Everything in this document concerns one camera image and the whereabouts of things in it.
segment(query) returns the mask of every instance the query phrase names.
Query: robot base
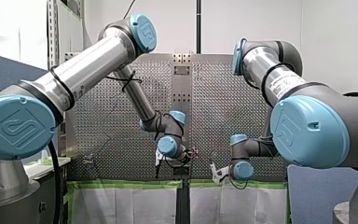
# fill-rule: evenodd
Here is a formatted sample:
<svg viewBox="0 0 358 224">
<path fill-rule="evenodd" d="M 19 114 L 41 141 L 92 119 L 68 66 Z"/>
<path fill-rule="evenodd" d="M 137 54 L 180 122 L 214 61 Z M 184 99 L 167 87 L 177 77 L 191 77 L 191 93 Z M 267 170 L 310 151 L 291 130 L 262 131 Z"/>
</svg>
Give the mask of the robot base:
<svg viewBox="0 0 358 224">
<path fill-rule="evenodd" d="M 32 181 L 22 195 L 0 201 L 0 224 L 37 224 L 43 206 L 37 193 L 39 183 Z"/>
</svg>

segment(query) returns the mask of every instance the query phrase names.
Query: black cable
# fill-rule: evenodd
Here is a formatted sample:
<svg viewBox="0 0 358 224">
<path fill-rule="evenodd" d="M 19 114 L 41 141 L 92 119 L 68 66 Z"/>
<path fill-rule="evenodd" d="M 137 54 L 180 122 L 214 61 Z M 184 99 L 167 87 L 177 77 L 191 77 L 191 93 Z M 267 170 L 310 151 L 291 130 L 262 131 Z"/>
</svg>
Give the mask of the black cable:
<svg viewBox="0 0 358 224">
<path fill-rule="evenodd" d="M 158 114 L 158 117 L 156 119 L 156 123 L 155 123 L 155 129 L 156 129 L 156 135 L 155 135 L 155 138 L 154 140 L 156 141 L 157 138 L 158 138 L 158 135 L 160 134 L 159 132 L 159 129 L 161 128 L 161 125 L 162 125 L 162 118 L 165 117 L 165 116 L 168 116 L 170 117 L 180 128 L 181 130 L 181 135 L 177 135 L 177 134 L 173 134 L 173 133 L 165 133 L 165 135 L 171 135 L 171 136 L 175 136 L 175 137 L 180 137 L 182 138 L 183 134 L 185 133 L 185 130 L 183 129 L 183 126 L 182 124 L 176 120 L 171 114 L 169 113 L 165 113 L 165 114 L 162 114 L 160 111 L 156 110 L 156 113 Z"/>
<path fill-rule="evenodd" d="M 164 160 L 165 160 L 165 163 L 167 163 L 167 165 L 170 166 L 170 167 L 173 168 L 173 169 L 175 169 L 175 168 L 176 168 L 176 169 L 177 169 L 177 168 L 182 168 L 182 167 L 186 166 L 186 164 L 188 164 L 188 161 L 187 161 L 187 162 L 181 162 L 181 163 L 182 163 L 181 166 L 179 166 L 179 167 L 174 167 L 174 166 L 172 166 L 172 165 L 168 162 L 167 157 L 164 157 Z"/>
<path fill-rule="evenodd" d="M 272 106 L 272 103 L 269 101 L 269 98 L 267 97 L 267 94 L 266 94 L 266 81 L 267 81 L 267 78 L 269 77 L 269 74 L 271 74 L 275 69 L 277 69 L 278 67 L 281 67 L 281 66 L 286 66 L 287 68 L 291 69 L 292 71 L 294 71 L 294 69 L 295 69 L 290 63 L 277 63 L 274 66 L 270 67 L 269 70 L 267 70 L 267 73 L 263 76 L 263 79 L 261 80 L 261 85 L 260 85 L 261 94 L 262 94 L 264 100 L 266 101 L 267 105 L 269 105 L 270 107 L 273 107 L 273 106 Z"/>
<path fill-rule="evenodd" d="M 68 86 L 57 76 L 57 74 L 54 72 L 54 69 L 57 66 L 51 66 L 49 72 L 55 77 L 55 79 L 63 86 L 63 88 L 68 92 L 69 94 L 69 108 L 67 110 L 70 110 L 75 105 L 75 96 L 72 94 L 71 90 L 68 88 Z"/>
<path fill-rule="evenodd" d="M 105 78 L 116 80 L 116 81 L 125 81 L 126 83 L 121 88 L 121 91 L 124 92 L 126 87 L 130 84 L 131 81 L 137 81 L 139 83 L 142 83 L 141 79 L 133 78 L 133 77 L 135 77 L 135 70 L 131 73 L 130 78 L 128 78 L 128 79 L 126 79 L 126 78 L 116 78 L 116 77 L 105 77 Z"/>
<path fill-rule="evenodd" d="M 228 179 L 229 179 L 229 182 L 231 183 L 231 185 L 235 189 L 243 190 L 243 189 L 246 189 L 246 187 L 248 187 L 248 181 L 249 181 L 248 179 L 245 182 L 245 186 L 243 186 L 242 188 L 240 188 L 236 184 L 234 184 L 234 181 L 232 180 L 232 176 L 231 176 L 231 165 L 228 166 Z"/>
<path fill-rule="evenodd" d="M 132 8 L 132 5 L 133 5 L 134 3 L 135 3 L 135 0 L 132 0 L 131 4 L 130 4 L 130 6 L 129 6 L 129 9 L 127 10 L 126 14 L 125 14 L 124 17 L 123 17 L 123 20 L 126 19 L 126 17 L 129 15 L 130 10 L 131 10 L 131 8 Z"/>
<path fill-rule="evenodd" d="M 61 193 L 61 169 L 58 163 L 58 156 L 55 151 L 55 146 L 53 142 L 48 143 L 48 150 L 50 151 L 51 160 L 53 161 L 53 170 L 54 170 L 54 179 L 55 179 L 55 210 L 54 210 L 54 219 L 53 224 L 58 224 L 60 221 L 61 214 L 61 202 L 62 202 L 62 193 Z"/>
<path fill-rule="evenodd" d="M 240 42 L 240 48 L 241 48 L 241 50 L 240 50 L 240 53 L 241 53 L 240 75 L 243 76 L 243 78 L 245 79 L 245 82 L 246 82 L 250 87 L 252 87 L 253 89 L 258 90 L 258 87 L 257 87 L 255 84 L 253 84 L 251 81 L 249 81 L 249 79 L 246 77 L 245 73 L 243 72 L 243 66 L 242 66 L 243 50 L 242 50 L 242 48 L 243 48 L 243 43 L 244 43 L 245 41 L 247 41 L 247 39 L 246 39 L 246 38 L 242 38 L 242 39 L 241 39 L 241 42 Z"/>
</svg>

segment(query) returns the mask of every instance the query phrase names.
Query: perforated metal panel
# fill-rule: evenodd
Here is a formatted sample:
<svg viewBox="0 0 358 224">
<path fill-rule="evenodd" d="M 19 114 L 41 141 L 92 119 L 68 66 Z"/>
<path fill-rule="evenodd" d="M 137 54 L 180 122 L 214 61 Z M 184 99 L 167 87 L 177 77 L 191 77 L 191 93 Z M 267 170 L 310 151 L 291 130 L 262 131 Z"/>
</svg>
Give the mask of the perforated metal panel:
<svg viewBox="0 0 358 224">
<path fill-rule="evenodd" d="M 150 102 L 161 112 L 171 109 L 171 57 L 143 57 L 132 64 Z M 71 179 L 154 178 L 154 135 L 141 131 L 139 118 L 117 81 L 102 81 L 74 110 L 77 151 L 69 170 Z M 171 170 L 163 167 L 160 177 L 170 176 Z"/>
<path fill-rule="evenodd" d="M 168 54 L 144 55 L 132 65 L 156 110 L 186 108 L 189 113 L 188 144 L 200 155 L 193 161 L 192 178 L 211 178 L 211 156 L 218 167 L 228 165 L 232 134 L 258 137 L 263 130 L 266 104 L 259 91 L 248 87 L 242 77 L 231 75 L 231 60 L 228 55 L 191 55 L 191 73 L 183 77 L 173 74 L 175 63 Z M 179 91 L 186 93 L 182 94 L 182 104 L 178 104 Z M 70 179 L 154 178 L 154 135 L 140 130 L 139 119 L 119 83 L 102 81 L 77 102 L 74 112 L 71 119 L 76 138 L 68 136 L 68 141 L 76 141 L 77 150 L 69 169 Z M 280 158 L 256 158 L 252 164 L 255 179 L 274 181 L 285 177 Z M 165 164 L 160 177 L 172 178 L 172 170 Z"/>
<path fill-rule="evenodd" d="M 231 73 L 232 56 L 193 56 L 193 105 L 191 146 L 200 154 L 193 178 L 210 178 L 208 158 L 218 167 L 229 164 L 229 139 L 237 133 L 258 137 L 264 128 L 267 106 L 260 91 Z M 255 179 L 284 177 L 281 158 L 254 158 Z"/>
</svg>

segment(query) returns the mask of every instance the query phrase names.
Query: industrial robot arm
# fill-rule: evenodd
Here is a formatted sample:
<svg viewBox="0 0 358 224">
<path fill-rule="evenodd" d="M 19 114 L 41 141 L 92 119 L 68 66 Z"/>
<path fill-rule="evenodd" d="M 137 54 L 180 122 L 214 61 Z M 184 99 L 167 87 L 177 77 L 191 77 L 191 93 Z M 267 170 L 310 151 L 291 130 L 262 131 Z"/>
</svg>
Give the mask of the industrial robot arm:
<svg viewBox="0 0 358 224">
<path fill-rule="evenodd" d="M 249 156 L 277 152 L 301 166 L 358 169 L 358 92 L 342 95 L 322 83 L 306 82 L 299 53 L 285 42 L 243 39 L 235 48 L 233 70 L 254 83 L 271 107 L 266 129 L 273 140 L 264 150 L 258 141 L 234 135 L 233 178 L 251 176 L 252 165 L 244 163 Z"/>
<path fill-rule="evenodd" d="M 62 122 L 63 112 L 112 72 L 124 80 L 123 90 L 141 118 L 142 128 L 165 133 L 158 149 L 184 160 L 180 143 L 185 115 L 172 111 L 157 116 L 141 85 L 131 81 L 135 73 L 130 63 L 156 45 L 152 22 L 143 15 L 131 16 L 106 26 L 95 45 L 38 80 L 22 80 L 0 91 L 0 160 L 26 158 L 45 148 Z"/>
</svg>

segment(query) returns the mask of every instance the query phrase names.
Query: blue joint cap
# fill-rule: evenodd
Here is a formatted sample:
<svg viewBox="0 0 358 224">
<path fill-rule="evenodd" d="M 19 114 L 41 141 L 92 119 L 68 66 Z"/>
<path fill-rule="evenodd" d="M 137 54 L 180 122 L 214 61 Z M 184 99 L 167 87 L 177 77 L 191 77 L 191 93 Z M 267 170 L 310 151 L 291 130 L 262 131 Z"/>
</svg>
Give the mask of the blue joint cap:
<svg viewBox="0 0 358 224">
<path fill-rule="evenodd" d="M 255 173 L 255 168 L 248 161 L 239 161 L 234 166 L 234 177 L 236 180 L 247 180 Z"/>
<path fill-rule="evenodd" d="M 241 66 L 242 66 L 242 58 L 241 58 L 241 41 L 238 41 L 237 45 L 235 45 L 234 56 L 232 58 L 232 74 L 234 76 L 242 76 L 241 74 Z"/>
<path fill-rule="evenodd" d="M 141 119 L 139 120 L 139 127 L 141 127 L 142 131 L 146 132 L 146 127 Z"/>
<path fill-rule="evenodd" d="M 157 45 L 157 36 L 152 21 L 144 15 L 132 15 L 130 22 L 133 38 L 141 51 L 153 51 Z"/>
<path fill-rule="evenodd" d="M 0 97 L 0 160 L 30 157 L 55 134 L 55 118 L 39 100 L 19 95 Z"/>
<path fill-rule="evenodd" d="M 173 116 L 173 118 L 176 119 L 177 121 L 179 121 L 181 124 L 185 125 L 185 121 L 186 121 L 185 113 L 183 113 L 182 111 L 178 111 L 178 110 L 172 110 L 172 111 L 170 111 L 170 115 Z"/>
<path fill-rule="evenodd" d="M 246 134 L 235 134 L 230 137 L 229 144 L 234 146 L 246 140 L 248 140 L 248 136 Z"/>
<path fill-rule="evenodd" d="M 170 136 L 160 138 L 157 147 L 159 153 L 169 158 L 174 157 L 178 150 L 176 141 Z"/>
<path fill-rule="evenodd" d="M 280 101 L 272 111 L 270 127 L 279 153 L 297 165 L 335 167 L 350 150 L 349 133 L 339 114 L 309 96 Z"/>
</svg>

